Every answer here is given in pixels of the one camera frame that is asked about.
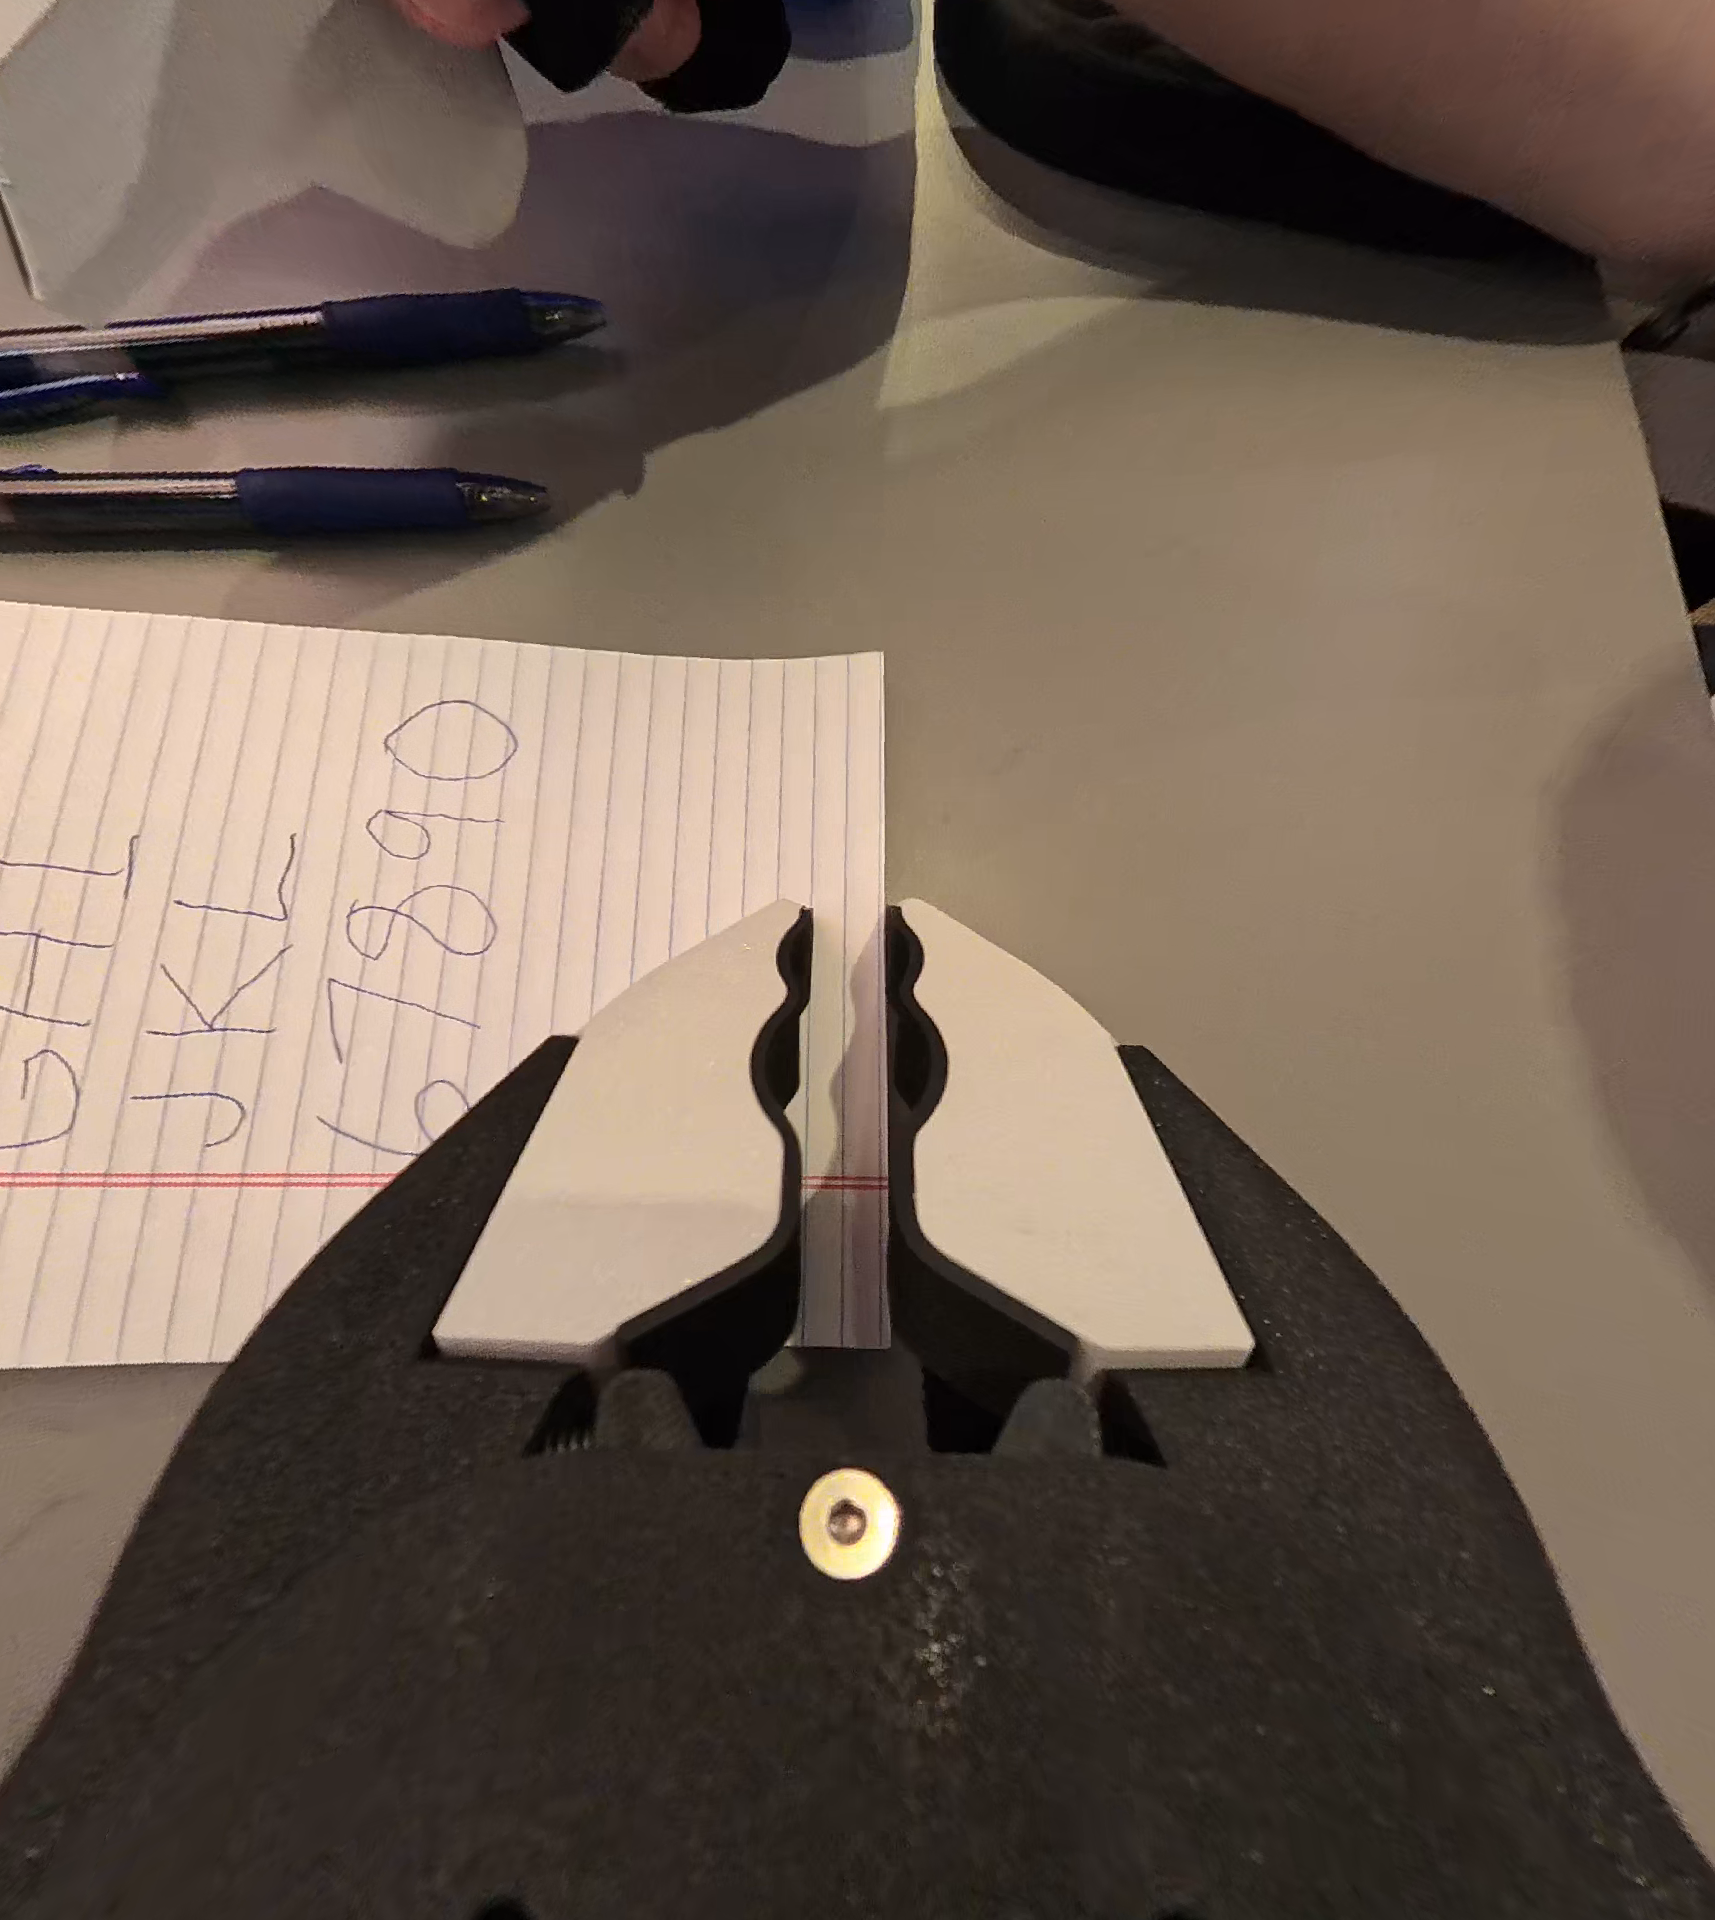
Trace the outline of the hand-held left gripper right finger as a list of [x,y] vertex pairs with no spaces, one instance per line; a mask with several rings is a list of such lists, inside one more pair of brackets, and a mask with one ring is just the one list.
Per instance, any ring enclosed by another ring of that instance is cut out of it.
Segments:
[[1139,1387],[1235,1380],[1257,1337],[1139,1064],[1069,989],[949,912],[885,927],[887,1305],[935,1454],[1157,1454]]

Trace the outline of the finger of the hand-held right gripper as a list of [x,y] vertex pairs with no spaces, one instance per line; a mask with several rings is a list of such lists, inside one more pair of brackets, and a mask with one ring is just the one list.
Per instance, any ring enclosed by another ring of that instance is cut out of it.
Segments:
[[324,184],[440,243],[478,250],[522,204],[526,122],[498,43],[440,42],[390,1],[324,18]]
[[0,1],[0,210],[30,295],[106,319],[302,186],[330,1]]

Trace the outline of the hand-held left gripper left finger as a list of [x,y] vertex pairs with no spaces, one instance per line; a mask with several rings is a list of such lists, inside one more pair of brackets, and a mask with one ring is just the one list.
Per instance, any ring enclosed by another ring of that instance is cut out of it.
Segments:
[[801,1305],[813,941],[777,900],[584,1025],[438,1313],[442,1360],[663,1373],[707,1445],[737,1441]]

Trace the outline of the blue retractable pen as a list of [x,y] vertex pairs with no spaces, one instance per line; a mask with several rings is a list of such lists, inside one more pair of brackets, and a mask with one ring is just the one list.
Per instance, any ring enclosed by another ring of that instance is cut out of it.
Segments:
[[280,544],[430,536],[538,522],[550,493],[456,468],[236,471],[0,468],[0,540]]
[[502,288],[0,330],[0,429],[150,404],[200,377],[526,357],[605,321],[602,299]]

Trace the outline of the white lined legal notepad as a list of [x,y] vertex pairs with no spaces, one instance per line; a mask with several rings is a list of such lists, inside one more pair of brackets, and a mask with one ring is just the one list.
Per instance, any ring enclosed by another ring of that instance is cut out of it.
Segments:
[[811,908],[797,1339],[877,1347],[877,651],[0,601],[0,1370],[220,1363],[538,1044]]

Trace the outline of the person's right forearm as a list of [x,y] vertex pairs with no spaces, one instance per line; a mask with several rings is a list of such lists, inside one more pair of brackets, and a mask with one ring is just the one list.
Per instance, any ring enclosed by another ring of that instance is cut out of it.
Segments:
[[1715,278],[1715,1],[1125,1],[1409,175],[1647,285]]

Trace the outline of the person's right hand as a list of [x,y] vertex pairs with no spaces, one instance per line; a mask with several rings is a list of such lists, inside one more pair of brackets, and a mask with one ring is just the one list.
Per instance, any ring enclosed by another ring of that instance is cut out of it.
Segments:
[[394,10],[418,32],[464,50],[486,50],[510,35],[532,34],[532,20],[544,20],[546,42],[582,42],[588,32],[588,50],[600,55],[590,63],[590,76],[611,73],[635,85],[665,82],[685,67],[703,34],[695,1],[396,1]]

